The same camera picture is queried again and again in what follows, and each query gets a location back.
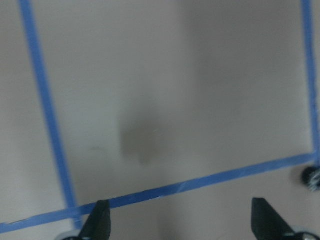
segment white surface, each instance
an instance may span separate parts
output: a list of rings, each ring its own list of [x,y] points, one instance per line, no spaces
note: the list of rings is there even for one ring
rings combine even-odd
[[[80,204],[311,151],[300,1],[32,3]],[[11,222],[64,204],[14,1],[0,1],[0,46],[0,222]],[[319,194],[299,170],[115,209],[112,238],[253,239],[252,197],[318,229]]]

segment blue tape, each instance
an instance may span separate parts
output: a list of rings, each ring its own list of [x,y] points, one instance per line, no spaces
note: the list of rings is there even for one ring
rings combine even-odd
[[[47,71],[41,51],[41,45],[38,39],[35,19],[32,12],[32,6],[29,0],[19,0],[20,11],[24,24],[27,43],[29,46],[30,57],[33,64],[33,70],[38,86],[38,91],[42,101],[43,112],[52,144],[52,150],[63,189],[65,202],[68,208],[77,207],[76,198],[72,188],[68,165],[63,150],[63,145],[59,133],[56,114],[50,93]],[[74,226],[77,229],[82,227],[80,216],[74,218]]]
[[[147,191],[137,192],[125,196],[120,196],[110,199],[110,207],[112,209],[141,203],[144,201],[159,199],[166,196],[184,193],[187,191],[208,187],[223,182],[241,179],[248,176],[263,174],[274,170],[293,167],[301,164],[306,164],[314,160],[314,154],[302,154],[293,157],[273,160],[265,163],[260,163],[252,166],[246,166],[235,170],[225,171],[210,176],[200,177],[168,186],[163,186]],[[56,221],[73,218],[78,215],[90,214],[95,207],[95,202],[86,204],[80,207],[45,213],[31,218],[14,222],[14,223],[1,223],[0,234],[11,231],[21,230],[37,225],[48,224]]]
[[[312,144],[315,153],[315,165],[320,167],[320,136],[319,136],[319,117],[317,105],[317,70],[316,60],[313,49],[313,21],[312,21],[312,2],[311,0],[301,0],[305,57],[307,69],[307,84],[309,92],[310,118],[312,130]]]

